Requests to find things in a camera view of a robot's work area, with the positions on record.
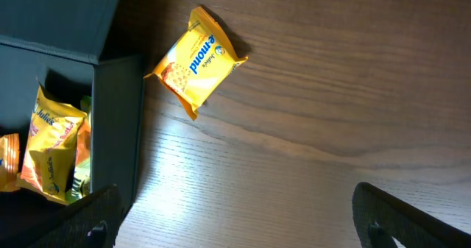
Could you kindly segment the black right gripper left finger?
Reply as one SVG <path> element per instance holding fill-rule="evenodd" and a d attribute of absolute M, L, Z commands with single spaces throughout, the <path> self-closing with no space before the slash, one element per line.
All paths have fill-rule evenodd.
<path fill-rule="evenodd" d="M 121 195 L 108 185 L 25 230 L 2 247 L 113 247 L 122 222 Z"/>

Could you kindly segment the green yellow snack packet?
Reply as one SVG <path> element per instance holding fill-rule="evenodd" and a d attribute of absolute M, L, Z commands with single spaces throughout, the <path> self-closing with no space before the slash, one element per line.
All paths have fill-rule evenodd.
<path fill-rule="evenodd" d="M 77 132 L 77 151 L 74 177 L 71 189 L 65 197 L 69 203 L 75 202 L 90 193 L 91 187 L 91 102 L 90 96 L 83 96 L 80 101 L 82 111 L 87 115 Z"/>

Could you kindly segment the yellow Le-mond biscuit packet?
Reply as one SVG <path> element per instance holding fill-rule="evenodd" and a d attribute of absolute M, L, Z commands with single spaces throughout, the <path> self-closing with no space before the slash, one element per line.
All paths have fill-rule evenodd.
<path fill-rule="evenodd" d="M 156 76 L 196 120 L 209 95 L 247 60 L 238 57 L 219 23 L 203 7 L 196 7 L 185 33 L 145 77 Z"/>

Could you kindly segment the yellow orange snack packet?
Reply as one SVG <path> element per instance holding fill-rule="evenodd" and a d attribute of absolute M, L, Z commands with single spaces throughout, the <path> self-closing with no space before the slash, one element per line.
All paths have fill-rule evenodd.
<path fill-rule="evenodd" d="M 16 180 L 19 172 L 19 156 L 19 134 L 1 136 L 1 192 L 18 190 Z"/>

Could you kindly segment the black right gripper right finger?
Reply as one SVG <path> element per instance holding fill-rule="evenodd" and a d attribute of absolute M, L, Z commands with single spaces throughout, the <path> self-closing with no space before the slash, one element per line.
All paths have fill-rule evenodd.
<path fill-rule="evenodd" d="M 361 182 L 355 187 L 353 221 L 362 247 L 469 247 L 470 234 Z"/>

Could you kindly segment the yellow Julie's peanut butter packet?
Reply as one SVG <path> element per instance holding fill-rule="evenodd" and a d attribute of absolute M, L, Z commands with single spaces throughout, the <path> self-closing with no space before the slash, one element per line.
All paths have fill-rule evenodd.
<path fill-rule="evenodd" d="M 65 193 L 73 172 L 77 132 L 86 113 L 56 102 L 40 85 L 29 124 L 21 172 L 16 185 L 67 205 Z"/>

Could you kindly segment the black open gift box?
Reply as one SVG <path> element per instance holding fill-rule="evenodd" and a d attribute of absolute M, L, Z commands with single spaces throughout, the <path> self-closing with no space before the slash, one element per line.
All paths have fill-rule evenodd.
<path fill-rule="evenodd" d="M 111 35 L 119 0 L 1 0 L 1 133 L 27 136 L 38 87 L 92 98 L 91 187 L 137 194 L 144 67 Z"/>

